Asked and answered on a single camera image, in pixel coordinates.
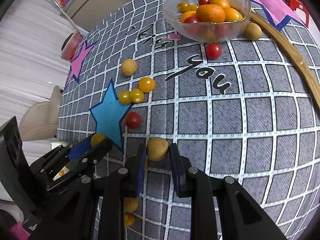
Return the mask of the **tan longan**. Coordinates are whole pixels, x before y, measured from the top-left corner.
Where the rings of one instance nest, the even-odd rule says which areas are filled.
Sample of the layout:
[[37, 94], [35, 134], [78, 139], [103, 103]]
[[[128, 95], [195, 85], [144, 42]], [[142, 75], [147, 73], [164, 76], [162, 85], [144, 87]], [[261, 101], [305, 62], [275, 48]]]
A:
[[106, 137], [102, 133], [95, 133], [91, 137], [91, 147], [92, 148], [96, 147], [97, 145], [99, 145], [105, 139], [106, 139]]
[[138, 64], [133, 59], [125, 59], [121, 64], [121, 72], [124, 76], [132, 76], [137, 71]]
[[244, 35], [252, 41], [258, 40], [262, 37], [262, 29], [259, 25], [249, 22], [244, 29]]
[[147, 143], [148, 158], [151, 161], [161, 161], [166, 157], [168, 149], [167, 140], [160, 137], [151, 138]]

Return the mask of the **red cherry tomato by star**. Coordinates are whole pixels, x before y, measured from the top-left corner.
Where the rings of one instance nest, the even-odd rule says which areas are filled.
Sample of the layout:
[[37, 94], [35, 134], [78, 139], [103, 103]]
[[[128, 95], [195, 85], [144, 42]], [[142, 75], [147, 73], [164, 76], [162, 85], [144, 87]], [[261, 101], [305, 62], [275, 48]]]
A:
[[141, 123], [142, 119], [138, 113], [130, 112], [125, 116], [125, 125], [129, 129], [137, 129]]

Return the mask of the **beige chair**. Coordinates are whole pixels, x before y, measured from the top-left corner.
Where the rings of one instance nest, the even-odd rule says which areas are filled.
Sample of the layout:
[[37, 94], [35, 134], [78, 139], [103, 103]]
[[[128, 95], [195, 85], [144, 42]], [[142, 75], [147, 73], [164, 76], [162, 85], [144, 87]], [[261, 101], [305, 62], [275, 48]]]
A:
[[49, 101], [43, 101], [31, 106], [24, 114], [19, 124], [22, 141], [50, 139], [56, 136], [61, 90], [55, 86]]

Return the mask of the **yellow cherry tomato right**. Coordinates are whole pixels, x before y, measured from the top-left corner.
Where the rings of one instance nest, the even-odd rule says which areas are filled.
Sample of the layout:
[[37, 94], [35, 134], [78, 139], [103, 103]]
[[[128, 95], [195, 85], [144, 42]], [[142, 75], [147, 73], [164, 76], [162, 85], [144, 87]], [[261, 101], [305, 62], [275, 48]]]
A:
[[138, 104], [144, 101], [144, 93], [139, 89], [135, 88], [130, 92], [131, 102]]

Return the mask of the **yellow cherry tomato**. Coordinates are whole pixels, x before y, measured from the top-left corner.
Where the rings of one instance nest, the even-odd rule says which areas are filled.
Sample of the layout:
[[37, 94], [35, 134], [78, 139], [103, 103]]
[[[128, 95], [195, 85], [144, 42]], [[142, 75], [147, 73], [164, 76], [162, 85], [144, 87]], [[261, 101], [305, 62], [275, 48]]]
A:
[[135, 88], [130, 92], [131, 102], [138, 104], [144, 101], [144, 93], [139, 89]]
[[121, 91], [118, 95], [118, 100], [122, 105], [130, 105], [132, 103], [131, 92], [129, 90]]

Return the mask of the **grey checkered tablecloth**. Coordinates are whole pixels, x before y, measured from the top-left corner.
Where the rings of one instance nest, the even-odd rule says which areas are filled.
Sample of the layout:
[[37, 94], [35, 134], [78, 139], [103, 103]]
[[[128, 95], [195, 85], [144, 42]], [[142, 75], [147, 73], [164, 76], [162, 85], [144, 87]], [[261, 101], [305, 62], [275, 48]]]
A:
[[[90, 110], [109, 83], [119, 93], [150, 77], [155, 89], [132, 107], [140, 127], [122, 127], [123, 150], [99, 162], [96, 177], [161, 137], [206, 174], [237, 179], [286, 238], [298, 239], [319, 207], [319, 110], [303, 79], [266, 34], [223, 42], [215, 60], [205, 44], [170, 39], [176, 31], [162, 5], [132, 0], [82, 41], [92, 50], [63, 93], [57, 138], [75, 143], [95, 131]], [[125, 59], [138, 64], [132, 76], [121, 72]]]

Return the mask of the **yellow cherry tomato left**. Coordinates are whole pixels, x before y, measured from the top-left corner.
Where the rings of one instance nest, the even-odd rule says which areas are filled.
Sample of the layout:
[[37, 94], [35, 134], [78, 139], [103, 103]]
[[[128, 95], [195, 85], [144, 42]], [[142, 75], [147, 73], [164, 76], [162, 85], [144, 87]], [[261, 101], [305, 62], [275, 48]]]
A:
[[132, 103], [131, 92], [129, 90], [121, 91], [118, 95], [118, 100], [122, 105], [130, 105]]

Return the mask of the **orange cherry tomato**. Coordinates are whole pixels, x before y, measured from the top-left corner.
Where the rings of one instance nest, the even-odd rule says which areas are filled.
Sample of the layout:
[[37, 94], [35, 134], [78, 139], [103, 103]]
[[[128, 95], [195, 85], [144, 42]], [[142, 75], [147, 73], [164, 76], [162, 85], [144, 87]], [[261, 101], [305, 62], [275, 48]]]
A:
[[151, 92], [156, 86], [154, 79], [143, 77], [139, 80], [138, 87], [143, 93]]

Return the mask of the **red cherry tomato near bowl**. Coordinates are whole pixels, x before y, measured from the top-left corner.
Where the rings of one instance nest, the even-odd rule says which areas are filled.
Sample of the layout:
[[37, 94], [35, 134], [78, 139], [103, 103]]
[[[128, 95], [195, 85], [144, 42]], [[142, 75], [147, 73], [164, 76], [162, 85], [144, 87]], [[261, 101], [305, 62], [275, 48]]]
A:
[[217, 59], [221, 56], [221, 54], [222, 54], [222, 49], [216, 43], [209, 44], [206, 48], [206, 55], [209, 59], [212, 59], [212, 60]]

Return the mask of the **red plastic basin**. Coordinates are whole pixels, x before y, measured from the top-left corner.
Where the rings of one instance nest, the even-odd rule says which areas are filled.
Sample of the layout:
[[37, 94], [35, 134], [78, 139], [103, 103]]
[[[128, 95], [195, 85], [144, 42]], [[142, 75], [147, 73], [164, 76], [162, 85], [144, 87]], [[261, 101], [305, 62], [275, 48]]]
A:
[[78, 31], [71, 33], [62, 44], [61, 58], [67, 61], [72, 61], [76, 49], [82, 39], [83, 36]]

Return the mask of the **tan longan beside bowl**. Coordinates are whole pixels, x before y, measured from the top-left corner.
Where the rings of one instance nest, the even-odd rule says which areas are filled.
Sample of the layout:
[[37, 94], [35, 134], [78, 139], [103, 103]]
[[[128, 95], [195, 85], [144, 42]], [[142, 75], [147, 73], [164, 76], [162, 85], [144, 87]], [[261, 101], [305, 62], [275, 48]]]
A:
[[252, 41], [258, 40], [262, 37], [262, 29], [259, 25], [249, 22], [244, 29], [244, 35]]

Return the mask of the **clear glass fruit bowl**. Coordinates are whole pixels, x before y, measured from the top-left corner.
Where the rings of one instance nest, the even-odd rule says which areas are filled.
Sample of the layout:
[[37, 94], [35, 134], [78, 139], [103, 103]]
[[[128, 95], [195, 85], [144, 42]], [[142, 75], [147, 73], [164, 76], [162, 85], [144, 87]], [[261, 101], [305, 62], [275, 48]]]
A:
[[201, 43], [225, 42], [244, 31], [249, 0], [163, 0], [163, 16], [175, 31]]

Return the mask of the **large orange mandarin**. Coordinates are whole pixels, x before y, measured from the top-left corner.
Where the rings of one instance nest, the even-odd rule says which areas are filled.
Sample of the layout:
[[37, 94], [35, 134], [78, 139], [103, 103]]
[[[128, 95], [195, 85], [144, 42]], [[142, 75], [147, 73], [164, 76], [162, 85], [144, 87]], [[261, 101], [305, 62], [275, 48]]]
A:
[[226, 19], [225, 11], [218, 5], [205, 4], [196, 10], [200, 22], [223, 23]]

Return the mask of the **curved wooden stick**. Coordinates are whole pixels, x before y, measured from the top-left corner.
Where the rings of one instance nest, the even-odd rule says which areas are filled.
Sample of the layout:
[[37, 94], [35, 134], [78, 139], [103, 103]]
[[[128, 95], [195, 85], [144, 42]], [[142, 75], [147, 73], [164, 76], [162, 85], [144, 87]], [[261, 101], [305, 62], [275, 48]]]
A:
[[315, 105], [320, 108], [319, 83], [309, 69], [304, 57], [300, 55], [298, 50], [289, 42], [287, 38], [281, 35], [281, 33], [277, 31], [275, 27], [270, 25], [263, 17], [255, 12], [252, 12], [251, 21], [259, 25], [261, 29], [263, 29], [271, 38], [273, 38], [278, 47], [281, 48], [287, 55], [293, 66], [298, 70], [304, 82], [306, 83]]

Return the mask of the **red plastic stool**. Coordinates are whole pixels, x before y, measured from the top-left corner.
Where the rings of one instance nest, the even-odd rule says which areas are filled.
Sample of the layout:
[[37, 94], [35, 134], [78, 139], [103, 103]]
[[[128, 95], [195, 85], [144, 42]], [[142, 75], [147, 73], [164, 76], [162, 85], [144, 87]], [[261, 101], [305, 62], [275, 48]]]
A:
[[306, 8], [306, 6], [300, 0], [288, 0], [287, 5], [291, 8], [291, 10], [295, 11], [297, 9], [303, 11], [305, 13], [305, 26], [309, 27], [310, 14]]

